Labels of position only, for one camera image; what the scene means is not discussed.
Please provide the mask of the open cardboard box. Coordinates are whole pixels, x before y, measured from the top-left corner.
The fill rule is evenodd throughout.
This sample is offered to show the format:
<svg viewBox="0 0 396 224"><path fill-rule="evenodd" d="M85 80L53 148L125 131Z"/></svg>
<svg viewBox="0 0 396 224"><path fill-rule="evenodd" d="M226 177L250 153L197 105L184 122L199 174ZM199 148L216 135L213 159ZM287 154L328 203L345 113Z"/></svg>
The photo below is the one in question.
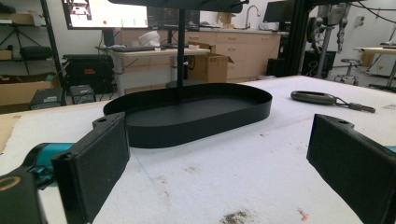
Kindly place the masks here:
<svg viewBox="0 0 396 224"><path fill-rule="evenodd" d="M228 65L233 60L227 55L208 52L188 57L188 79L202 80L208 83L227 81Z"/></svg>

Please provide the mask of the grey key fob with key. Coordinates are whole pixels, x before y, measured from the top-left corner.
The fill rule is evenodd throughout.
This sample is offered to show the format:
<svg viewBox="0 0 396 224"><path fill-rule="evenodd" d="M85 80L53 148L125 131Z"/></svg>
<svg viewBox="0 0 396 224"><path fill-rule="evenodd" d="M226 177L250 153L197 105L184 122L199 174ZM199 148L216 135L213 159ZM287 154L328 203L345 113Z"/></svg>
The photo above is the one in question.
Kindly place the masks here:
<svg viewBox="0 0 396 224"><path fill-rule="evenodd" d="M365 111L374 113L375 109L367 105L356 103L347 103L339 97L333 96L329 93L315 92L315 91L293 91L290 94L293 100L317 105L337 105L357 111Z"/></svg>

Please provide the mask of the black metal shelf rack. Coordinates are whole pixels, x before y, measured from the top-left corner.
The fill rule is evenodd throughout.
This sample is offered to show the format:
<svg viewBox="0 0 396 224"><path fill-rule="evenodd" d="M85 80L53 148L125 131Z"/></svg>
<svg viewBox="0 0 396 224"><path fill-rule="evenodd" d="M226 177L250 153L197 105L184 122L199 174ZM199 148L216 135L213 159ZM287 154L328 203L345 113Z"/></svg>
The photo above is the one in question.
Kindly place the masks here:
<svg viewBox="0 0 396 224"><path fill-rule="evenodd" d="M0 13L0 75L56 73L62 69L47 0L17 0L29 9Z"/></svg>

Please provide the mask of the wooden cabinet counter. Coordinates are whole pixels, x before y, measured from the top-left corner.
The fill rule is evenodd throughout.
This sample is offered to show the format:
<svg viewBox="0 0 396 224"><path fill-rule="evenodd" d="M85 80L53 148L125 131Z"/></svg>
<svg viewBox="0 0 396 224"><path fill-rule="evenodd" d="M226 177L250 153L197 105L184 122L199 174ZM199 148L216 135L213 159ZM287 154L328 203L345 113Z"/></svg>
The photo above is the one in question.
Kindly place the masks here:
<svg viewBox="0 0 396 224"><path fill-rule="evenodd" d="M121 30L116 44L127 45L149 30ZM204 29L185 32L185 42L205 43L214 46L217 54L228 55L233 63L228 65L227 81L243 82L266 75L269 59L278 56L280 34L257 30Z"/></svg>

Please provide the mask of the black equipment case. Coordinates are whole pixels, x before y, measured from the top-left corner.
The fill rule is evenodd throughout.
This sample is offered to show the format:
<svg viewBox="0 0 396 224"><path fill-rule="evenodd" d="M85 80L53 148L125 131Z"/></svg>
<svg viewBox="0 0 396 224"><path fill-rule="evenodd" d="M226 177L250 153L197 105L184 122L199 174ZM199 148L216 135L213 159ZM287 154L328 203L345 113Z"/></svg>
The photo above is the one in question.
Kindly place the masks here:
<svg viewBox="0 0 396 224"><path fill-rule="evenodd" d="M114 63L105 54L67 54L65 86L89 85L95 94L112 92Z"/></svg>

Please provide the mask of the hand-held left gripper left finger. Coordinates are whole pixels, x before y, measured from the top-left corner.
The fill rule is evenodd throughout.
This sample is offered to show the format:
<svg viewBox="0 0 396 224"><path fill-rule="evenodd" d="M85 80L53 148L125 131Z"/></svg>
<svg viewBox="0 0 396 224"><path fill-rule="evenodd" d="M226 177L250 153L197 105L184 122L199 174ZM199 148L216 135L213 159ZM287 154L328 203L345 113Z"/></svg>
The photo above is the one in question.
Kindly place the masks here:
<svg viewBox="0 0 396 224"><path fill-rule="evenodd" d="M123 112L104 116L76 143L43 143L0 175L0 224L47 224L39 191L56 183L68 224L90 224L130 158Z"/></svg>

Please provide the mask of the black metal frame post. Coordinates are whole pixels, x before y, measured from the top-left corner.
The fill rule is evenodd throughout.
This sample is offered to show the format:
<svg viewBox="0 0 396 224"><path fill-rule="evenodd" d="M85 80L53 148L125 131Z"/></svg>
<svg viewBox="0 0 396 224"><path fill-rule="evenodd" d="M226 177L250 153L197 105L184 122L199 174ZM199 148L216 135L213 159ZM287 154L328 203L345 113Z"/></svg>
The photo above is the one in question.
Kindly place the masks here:
<svg viewBox="0 0 396 224"><path fill-rule="evenodd" d="M289 42L285 56L286 77L297 75L299 72L301 59L304 56L306 26L312 8L311 0L293 0Z"/></svg>

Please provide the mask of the large cardboard box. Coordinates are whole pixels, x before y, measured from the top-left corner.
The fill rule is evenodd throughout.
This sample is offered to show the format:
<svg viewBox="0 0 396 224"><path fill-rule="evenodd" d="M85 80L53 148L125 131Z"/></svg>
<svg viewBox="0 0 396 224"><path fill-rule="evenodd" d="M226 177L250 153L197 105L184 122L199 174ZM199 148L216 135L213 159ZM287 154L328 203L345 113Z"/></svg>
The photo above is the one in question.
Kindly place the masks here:
<svg viewBox="0 0 396 224"><path fill-rule="evenodd" d="M37 90L60 88L53 72L38 75L0 75L0 114L26 111Z"/></svg>

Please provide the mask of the large monitor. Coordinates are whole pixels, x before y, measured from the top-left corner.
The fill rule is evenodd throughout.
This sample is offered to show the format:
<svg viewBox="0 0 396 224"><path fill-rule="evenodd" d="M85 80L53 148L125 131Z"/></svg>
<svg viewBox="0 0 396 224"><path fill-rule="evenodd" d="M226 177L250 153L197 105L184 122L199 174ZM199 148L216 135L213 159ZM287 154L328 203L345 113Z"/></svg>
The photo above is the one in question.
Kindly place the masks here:
<svg viewBox="0 0 396 224"><path fill-rule="evenodd" d="M108 0L62 0L69 29L147 28L147 8Z"/></svg>

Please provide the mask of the round metal stool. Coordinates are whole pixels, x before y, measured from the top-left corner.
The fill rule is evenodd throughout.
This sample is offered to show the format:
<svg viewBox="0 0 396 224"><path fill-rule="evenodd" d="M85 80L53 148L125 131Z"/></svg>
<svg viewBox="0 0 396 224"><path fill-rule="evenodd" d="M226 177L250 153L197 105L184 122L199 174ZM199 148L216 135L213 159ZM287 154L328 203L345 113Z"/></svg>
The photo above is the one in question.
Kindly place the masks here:
<svg viewBox="0 0 396 224"><path fill-rule="evenodd" d="M356 77L356 76L352 76L351 75L351 71L352 71L353 67L357 68L361 64L361 61L357 60L357 59L342 59L341 62L348 64L346 73L342 74L342 75L337 75L333 80L345 83L347 79L352 79L353 80L353 85L354 86L358 86L359 85L359 78Z"/></svg>

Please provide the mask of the black two-tier tray stand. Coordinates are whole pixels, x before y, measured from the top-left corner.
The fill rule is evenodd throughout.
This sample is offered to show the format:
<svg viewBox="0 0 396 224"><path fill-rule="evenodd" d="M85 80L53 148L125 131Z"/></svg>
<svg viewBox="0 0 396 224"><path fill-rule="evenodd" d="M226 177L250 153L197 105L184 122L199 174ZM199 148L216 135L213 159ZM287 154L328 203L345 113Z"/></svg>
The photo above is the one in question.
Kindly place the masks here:
<svg viewBox="0 0 396 224"><path fill-rule="evenodd" d="M249 0L108 0L114 4L169 7L179 10L179 42L184 42L185 11L239 13ZM173 147L268 118L273 96L233 83L185 86L177 67L174 88L125 94L104 107L104 114L125 114L129 145Z"/></svg>

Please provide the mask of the wooden desk with white legs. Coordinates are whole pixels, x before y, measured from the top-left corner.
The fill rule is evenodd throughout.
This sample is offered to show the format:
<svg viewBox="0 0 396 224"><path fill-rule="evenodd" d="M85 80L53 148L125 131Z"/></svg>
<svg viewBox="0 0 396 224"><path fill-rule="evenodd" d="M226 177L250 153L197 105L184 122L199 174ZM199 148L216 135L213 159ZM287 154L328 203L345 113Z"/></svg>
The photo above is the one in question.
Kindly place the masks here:
<svg viewBox="0 0 396 224"><path fill-rule="evenodd" d="M177 80L177 49L110 51L119 96L127 90L161 86Z"/></svg>

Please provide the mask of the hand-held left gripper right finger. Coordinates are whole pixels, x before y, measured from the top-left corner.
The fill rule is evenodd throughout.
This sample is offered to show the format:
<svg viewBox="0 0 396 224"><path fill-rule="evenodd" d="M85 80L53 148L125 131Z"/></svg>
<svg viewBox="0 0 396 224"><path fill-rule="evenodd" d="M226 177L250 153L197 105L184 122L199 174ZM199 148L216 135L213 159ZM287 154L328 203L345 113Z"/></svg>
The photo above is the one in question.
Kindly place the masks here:
<svg viewBox="0 0 396 224"><path fill-rule="evenodd" d="M307 159L364 224L396 224L396 152L316 114Z"/></svg>

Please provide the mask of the white helmet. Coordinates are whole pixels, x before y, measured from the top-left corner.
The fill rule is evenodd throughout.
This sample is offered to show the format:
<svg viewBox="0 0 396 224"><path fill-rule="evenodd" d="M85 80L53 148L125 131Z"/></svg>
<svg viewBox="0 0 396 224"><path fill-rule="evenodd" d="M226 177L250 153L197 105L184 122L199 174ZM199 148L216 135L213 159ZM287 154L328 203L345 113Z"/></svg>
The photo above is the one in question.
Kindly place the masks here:
<svg viewBox="0 0 396 224"><path fill-rule="evenodd" d="M139 36L139 43L144 47L159 47L160 34L157 31L150 31Z"/></svg>

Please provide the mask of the white table cloth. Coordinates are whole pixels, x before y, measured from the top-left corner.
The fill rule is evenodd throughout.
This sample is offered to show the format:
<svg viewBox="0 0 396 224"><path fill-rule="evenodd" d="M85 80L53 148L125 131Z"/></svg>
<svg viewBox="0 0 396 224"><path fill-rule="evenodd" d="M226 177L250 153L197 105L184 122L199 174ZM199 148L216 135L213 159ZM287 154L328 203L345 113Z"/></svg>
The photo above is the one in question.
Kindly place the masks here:
<svg viewBox="0 0 396 224"><path fill-rule="evenodd" d="M344 119L394 146L396 94L309 77L259 87L273 96L266 120L177 147L133 149L94 224L360 224L307 160L313 119ZM299 102L293 91L329 93L375 112Z"/></svg>

